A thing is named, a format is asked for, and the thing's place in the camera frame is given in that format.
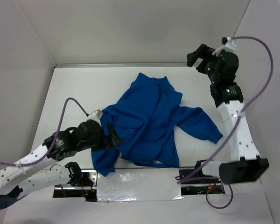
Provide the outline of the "blue jacket white lining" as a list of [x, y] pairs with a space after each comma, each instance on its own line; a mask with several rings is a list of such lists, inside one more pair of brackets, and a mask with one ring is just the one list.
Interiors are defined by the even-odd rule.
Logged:
[[92, 151], [94, 168], [107, 176], [114, 172], [119, 157], [137, 166], [179, 167], [175, 127], [196, 139], [218, 143], [222, 134], [208, 114], [199, 107], [181, 106], [181, 100], [182, 94], [166, 77], [138, 74], [118, 102], [102, 111], [105, 134], [109, 134], [107, 124], [111, 123], [123, 143]]

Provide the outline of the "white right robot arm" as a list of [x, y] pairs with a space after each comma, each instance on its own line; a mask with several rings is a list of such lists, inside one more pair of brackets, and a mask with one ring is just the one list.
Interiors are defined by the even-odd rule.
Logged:
[[211, 96], [229, 134], [224, 141], [230, 145], [230, 161], [198, 161], [193, 176], [199, 183], [206, 182], [211, 176], [224, 184], [255, 182], [269, 167], [268, 159], [262, 158], [254, 145], [243, 111], [244, 97], [234, 81], [239, 66], [235, 49], [235, 44], [225, 44], [218, 49], [201, 44], [197, 50], [187, 54], [189, 67], [197, 59], [202, 60], [196, 70], [210, 79]]

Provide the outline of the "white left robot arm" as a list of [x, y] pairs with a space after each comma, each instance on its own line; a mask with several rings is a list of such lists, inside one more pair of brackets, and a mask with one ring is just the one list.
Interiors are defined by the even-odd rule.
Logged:
[[70, 127], [44, 140], [33, 152], [16, 162], [15, 167], [0, 170], [0, 210], [26, 195], [54, 185], [82, 184], [84, 174], [77, 162], [59, 166], [65, 158], [86, 149], [101, 151], [123, 143], [113, 124], [108, 122], [105, 135], [101, 125], [90, 119], [78, 127]]

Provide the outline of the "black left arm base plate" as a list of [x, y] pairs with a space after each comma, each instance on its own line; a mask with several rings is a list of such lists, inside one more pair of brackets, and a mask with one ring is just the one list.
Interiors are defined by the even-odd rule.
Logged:
[[74, 184], [63, 184], [63, 185], [56, 185], [56, 188], [70, 188], [70, 187], [93, 187], [95, 188], [97, 186], [98, 182], [98, 172], [94, 169], [82, 169], [83, 178]]

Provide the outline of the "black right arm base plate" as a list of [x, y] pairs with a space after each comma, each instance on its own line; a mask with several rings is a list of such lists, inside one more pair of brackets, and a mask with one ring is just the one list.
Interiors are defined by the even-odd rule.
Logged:
[[176, 176], [175, 179], [177, 181], [185, 179], [185, 181], [182, 182], [182, 184], [215, 184], [216, 185], [221, 183], [219, 178], [203, 175], [201, 171], [189, 179], [186, 178], [188, 175], [190, 175], [193, 172], [194, 172], [193, 168], [180, 169], [179, 175]]

